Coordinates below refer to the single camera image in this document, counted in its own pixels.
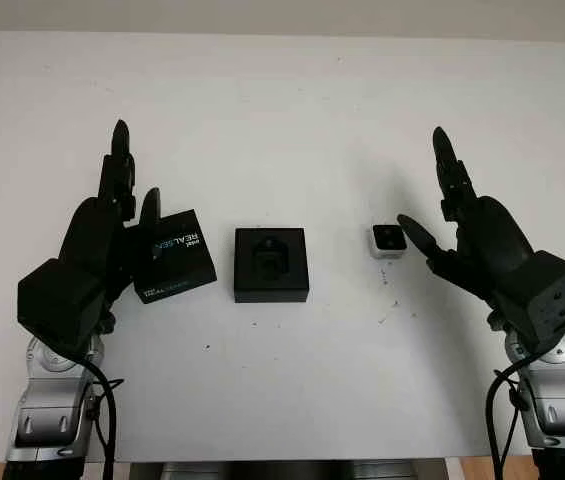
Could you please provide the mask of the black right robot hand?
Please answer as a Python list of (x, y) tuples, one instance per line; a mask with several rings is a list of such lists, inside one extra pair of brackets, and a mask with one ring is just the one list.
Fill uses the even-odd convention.
[(436, 173), (443, 195), (443, 217), (457, 225), (457, 247), (440, 248), (433, 235), (412, 217), (400, 214), (397, 222), (426, 257), (431, 272), (485, 301), (494, 331), (511, 328), (495, 292), (504, 274), (521, 266), (533, 249), (508, 210), (495, 198), (475, 193), (464, 163), (440, 126), (432, 134)]

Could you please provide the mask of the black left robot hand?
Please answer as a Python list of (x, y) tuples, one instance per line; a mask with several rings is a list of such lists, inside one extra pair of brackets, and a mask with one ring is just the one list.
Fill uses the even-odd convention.
[(98, 194), (77, 208), (59, 255), (61, 261), (91, 274), (102, 287), (95, 323), (99, 334), (113, 332), (113, 303), (161, 255), (161, 249), (153, 245), (161, 207), (157, 187), (144, 197), (140, 222), (125, 225), (136, 214), (135, 178), (128, 125), (120, 119), (112, 133), (111, 150), (103, 158)]

